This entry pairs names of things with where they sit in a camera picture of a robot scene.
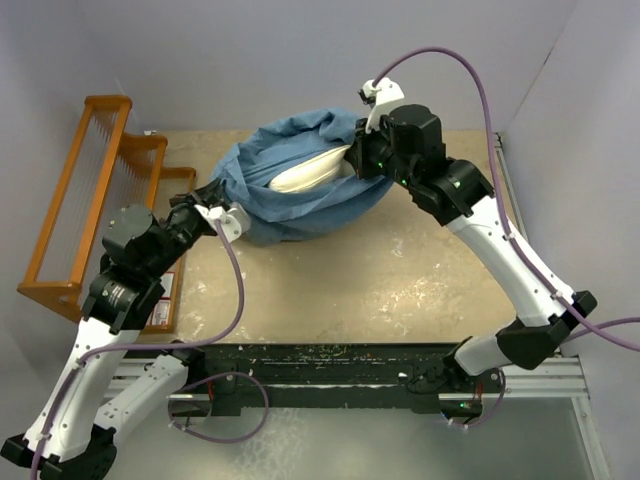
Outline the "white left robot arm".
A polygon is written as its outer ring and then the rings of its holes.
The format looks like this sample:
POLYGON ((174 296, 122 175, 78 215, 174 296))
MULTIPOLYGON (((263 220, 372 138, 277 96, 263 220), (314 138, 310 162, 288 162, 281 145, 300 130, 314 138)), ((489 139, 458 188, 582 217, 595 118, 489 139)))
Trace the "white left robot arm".
POLYGON ((164 294, 162 276, 201 237, 219 234, 219 216, 229 206, 223 186, 214 181, 174 197, 164 220, 140 204, 112 217, 102 238, 100 272, 58 382, 38 419, 1 450, 30 478, 84 455, 94 436, 114 436, 114 428, 94 424, 100 402, 124 353, 146 348, 137 339, 164 294))

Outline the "white pillow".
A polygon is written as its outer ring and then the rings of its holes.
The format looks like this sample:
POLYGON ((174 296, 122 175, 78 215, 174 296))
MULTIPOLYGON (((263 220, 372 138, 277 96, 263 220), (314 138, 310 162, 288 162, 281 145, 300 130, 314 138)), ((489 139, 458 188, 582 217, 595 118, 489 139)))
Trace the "white pillow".
POLYGON ((347 145, 336 147, 293 166, 275 176, 268 188, 279 193, 302 193, 350 176, 354 169, 345 160, 348 149, 347 145))

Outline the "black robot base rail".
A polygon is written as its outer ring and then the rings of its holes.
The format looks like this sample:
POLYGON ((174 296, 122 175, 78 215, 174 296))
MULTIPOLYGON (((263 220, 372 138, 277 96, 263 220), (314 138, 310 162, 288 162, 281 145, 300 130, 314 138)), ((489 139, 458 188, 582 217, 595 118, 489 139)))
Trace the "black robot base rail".
POLYGON ((407 409, 475 419, 504 381, 456 373, 451 343, 216 344, 173 349, 214 416, 245 408, 407 409))

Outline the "blue pillowcase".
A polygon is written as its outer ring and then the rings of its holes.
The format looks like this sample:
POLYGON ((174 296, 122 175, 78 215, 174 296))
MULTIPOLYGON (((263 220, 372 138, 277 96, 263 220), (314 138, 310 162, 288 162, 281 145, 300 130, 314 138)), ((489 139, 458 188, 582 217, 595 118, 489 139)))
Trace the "blue pillowcase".
POLYGON ((335 147, 354 141, 359 116, 342 108, 299 113, 259 127, 218 161, 212 181, 224 183, 225 198, 251 219, 246 237, 261 246, 306 241, 354 222, 389 191, 385 177, 361 180, 351 174, 296 193, 268 187, 270 181, 335 147))

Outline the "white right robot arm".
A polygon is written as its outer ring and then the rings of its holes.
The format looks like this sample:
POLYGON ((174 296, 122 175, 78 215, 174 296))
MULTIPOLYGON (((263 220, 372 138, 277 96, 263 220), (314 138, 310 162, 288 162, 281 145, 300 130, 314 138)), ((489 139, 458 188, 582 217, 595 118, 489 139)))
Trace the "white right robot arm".
POLYGON ((384 115, 377 130, 355 124, 346 161, 361 179, 383 176, 405 188, 477 256, 511 301, 516 317, 495 334, 461 342, 445 361, 446 383, 467 391, 487 370, 516 365, 533 370, 597 306, 587 290, 554 277, 509 220, 501 219, 496 191, 468 160, 447 155, 440 119, 417 104, 384 115))

